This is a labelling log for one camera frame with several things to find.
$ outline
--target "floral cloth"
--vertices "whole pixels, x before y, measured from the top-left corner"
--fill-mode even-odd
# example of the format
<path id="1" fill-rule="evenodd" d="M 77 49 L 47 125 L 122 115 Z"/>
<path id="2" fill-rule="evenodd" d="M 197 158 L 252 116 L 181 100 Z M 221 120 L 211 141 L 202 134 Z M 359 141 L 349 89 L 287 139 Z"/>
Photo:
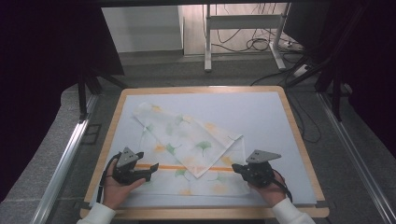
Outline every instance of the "floral cloth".
<path id="1" fill-rule="evenodd" d="M 241 175 L 231 167 L 233 163 L 245 163 L 241 134 L 149 103 L 139 105 L 134 117 L 143 125 L 138 151 L 145 152 L 136 168 L 160 164 L 151 181 L 138 191 L 182 195 L 249 193 Z"/>

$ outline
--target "metal bar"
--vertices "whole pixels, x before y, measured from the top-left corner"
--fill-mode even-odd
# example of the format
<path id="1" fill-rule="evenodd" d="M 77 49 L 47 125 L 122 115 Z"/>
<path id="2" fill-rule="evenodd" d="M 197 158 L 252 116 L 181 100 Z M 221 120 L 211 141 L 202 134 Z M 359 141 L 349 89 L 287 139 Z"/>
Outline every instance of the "metal bar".
<path id="1" fill-rule="evenodd" d="M 98 96 L 92 95 L 88 102 L 88 111 L 93 111 L 94 106 L 96 105 Z M 69 170 L 70 164 L 72 163 L 76 151 L 78 149 L 79 142 L 81 141 L 82 135 L 84 134 L 87 124 L 90 121 L 92 113 L 89 112 L 87 118 L 83 120 L 81 123 L 78 123 L 75 130 L 72 133 L 72 136 L 64 150 L 64 154 L 62 155 L 58 166 L 47 186 L 46 191 L 44 192 L 43 197 L 41 198 L 40 204 L 35 210 L 35 214 L 30 223 L 38 224 L 45 223 L 47 221 L 48 216 L 50 215 L 50 210 L 58 196 L 59 190 L 64 183 L 64 179 Z"/>
<path id="2" fill-rule="evenodd" d="M 206 5 L 205 71 L 212 71 L 212 44 L 210 43 L 210 5 Z"/>
<path id="3" fill-rule="evenodd" d="M 211 30 L 275 29 L 279 27 L 281 15 L 211 16 L 210 19 Z"/>
<path id="4" fill-rule="evenodd" d="M 277 27 L 277 30 L 276 30 L 275 39 L 274 39 L 274 41 L 271 41 L 269 43 L 270 49 L 271 49 L 271 51 L 273 53 L 273 56 L 275 58 L 275 62 L 276 62 L 277 68 L 280 71 L 286 70 L 286 65 L 285 65 L 285 63 L 283 63 L 283 59 L 282 59 L 282 57 L 279 54 L 279 50 L 277 49 L 277 46 L 279 45 L 279 39 L 280 39 L 280 36 L 282 35 L 283 27 L 285 26 L 286 18 L 288 17 L 289 8 L 290 8 L 290 3 L 287 3 L 284 12 L 280 16 L 279 24 L 278 24 L 278 27 Z"/>
<path id="5" fill-rule="evenodd" d="M 396 223 L 396 216 L 390 207 L 389 200 L 385 196 L 381 187 L 376 183 L 373 175 L 369 171 L 368 167 L 366 166 L 364 160 L 361 157 L 358 149 L 354 145 L 353 141 L 349 137 L 347 130 L 345 129 L 343 123 L 338 121 L 335 117 L 334 113 L 331 109 L 331 102 L 325 95 L 325 93 L 317 93 L 317 96 L 328 115 L 332 126 L 334 127 L 335 131 L 337 132 L 341 142 L 346 149 L 346 153 L 349 156 L 350 160 L 352 161 L 355 169 L 357 170 L 359 176 L 361 177 L 361 181 L 363 182 L 364 186 L 366 187 L 367 191 L 369 192 L 372 200 L 381 215 L 384 219 L 384 223 L 392 224 Z"/>
<path id="6" fill-rule="evenodd" d="M 85 94 L 85 80 L 82 71 L 78 73 L 78 102 L 79 102 L 79 121 L 82 123 L 87 117 L 87 98 Z"/>

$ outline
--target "hand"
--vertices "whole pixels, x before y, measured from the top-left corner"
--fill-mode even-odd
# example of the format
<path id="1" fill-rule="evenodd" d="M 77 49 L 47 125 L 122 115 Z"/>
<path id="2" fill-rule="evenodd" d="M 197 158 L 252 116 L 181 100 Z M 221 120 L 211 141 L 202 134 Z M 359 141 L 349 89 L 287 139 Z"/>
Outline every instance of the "hand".
<path id="1" fill-rule="evenodd" d="M 123 186 L 119 182 L 117 182 L 113 177 L 113 170 L 117 164 L 117 160 L 113 160 L 110 166 L 108 167 L 106 180 L 104 185 L 104 199 L 103 205 L 115 210 L 120 204 L 128 197 L 129 193 L 133 190 L 141 186 L 146 182 L 145 178 L 141 178 L 136 180 L 134 183 L 128 186 Z"/>
<path id="2" fill-rule="evenodd" d="M 279 183 L 285 185 L 285 179 L 280 176 L 280 174 L 274 171 L 275 180 Z M 265 188 L 257 188 L 248 184 L 252 189 L 257 190 L 260 193 L 262 198 L 271 206 L 274 207 L 277 203 L 282 202 L 286 198 L 286 193 L 276 184 L 271 183 L 269 186 Z"/>

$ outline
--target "white wall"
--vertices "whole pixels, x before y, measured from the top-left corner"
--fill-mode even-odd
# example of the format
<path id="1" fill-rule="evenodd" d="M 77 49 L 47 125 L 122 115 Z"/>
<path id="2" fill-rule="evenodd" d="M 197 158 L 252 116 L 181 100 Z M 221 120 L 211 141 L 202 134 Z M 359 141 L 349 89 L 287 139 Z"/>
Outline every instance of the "white wall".
<path id="1" fill-rule="evenodd" d="M 181 7 L 104 7 L 117 52 L 182 49 Z"/>

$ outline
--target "white sleeve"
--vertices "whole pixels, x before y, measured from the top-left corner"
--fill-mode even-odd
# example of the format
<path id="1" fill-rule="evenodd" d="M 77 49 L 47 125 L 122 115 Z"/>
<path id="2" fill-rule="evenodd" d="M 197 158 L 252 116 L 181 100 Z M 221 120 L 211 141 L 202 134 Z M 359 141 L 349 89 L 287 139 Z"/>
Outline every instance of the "white sleeve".
<path id="1" fill-rule="evenodd" d="M 272 210 L 280 224 L 315 224 L 314 220 L 307 213 L 300 212 L 289 198 L 277 203 Z"/>
<path id="2" fill-rule="evenodd" d="M 79 220 L 77 224 L 108 224 L 116 215 L 116 211 L 108 208 L 101 203 L 95 203 L 90 213 Z"/>

